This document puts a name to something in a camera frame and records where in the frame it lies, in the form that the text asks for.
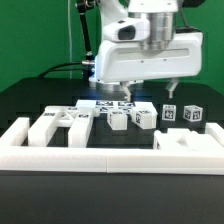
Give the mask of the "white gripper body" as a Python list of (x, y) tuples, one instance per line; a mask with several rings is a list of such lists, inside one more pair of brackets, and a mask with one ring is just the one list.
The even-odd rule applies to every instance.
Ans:
[(105, 83), (197, 75), (202, 66), (201, 32), (176, 34), (165, 50), (143, 50), (139, 42), (104, 41), (96, 76)]

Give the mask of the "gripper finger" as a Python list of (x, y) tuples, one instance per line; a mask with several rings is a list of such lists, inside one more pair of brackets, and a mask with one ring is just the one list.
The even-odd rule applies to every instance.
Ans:
[(133, 101), (133, 95), (131, 91), (129, 90), (129, 82), (121, 82), (120, 83), (121, 88), (123, 89), (123, 92), (125, 93), (125, 99), (127, 102)]
[(179, 84), (178, 78), (173, 78), (168, 82), (168, 84), (166, 86), (166, 90), (168, 91), (168, 95), (169, 95), (170, 99), (173, 98), (174, 91), (178, 84)]

